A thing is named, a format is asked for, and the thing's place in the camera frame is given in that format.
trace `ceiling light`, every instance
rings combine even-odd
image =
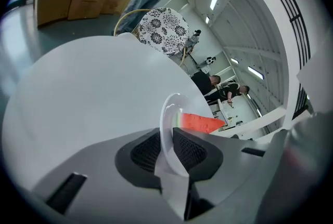
[[[212,3],[210,4],[210,8],[213,10],[215,8],[215,5],[218,0],[212,0]]]
[[[256,76],[258,76],[261,80],[264,80],[264,75],[262,75],[260,72],[257,72],[255,69],[252,69],[251,67],[248,67],[249,71]]]
[[[262,115],[261,115],[261,113],[260,113],[259,109],[257,109],[257,112],[259,113],[259,116],[260,116],[260,117],[262,117]]]
[[[233,59],[233,58],[231,58],[231,61],[233,61],[234,63],[239,64],[239,62],[237,60]]]

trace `floor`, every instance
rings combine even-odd
[[[117,15],[101,15],[97,19],[59,21],[41,29],[36,28],[32,5],[12,10],[0,23],[0,127],[10,95],[24,72],[52,49],[75,39],[111,35]],[[179,57],[171,58],[180,64]],[[198,70],[191,57],[182,69],[189,75]]]

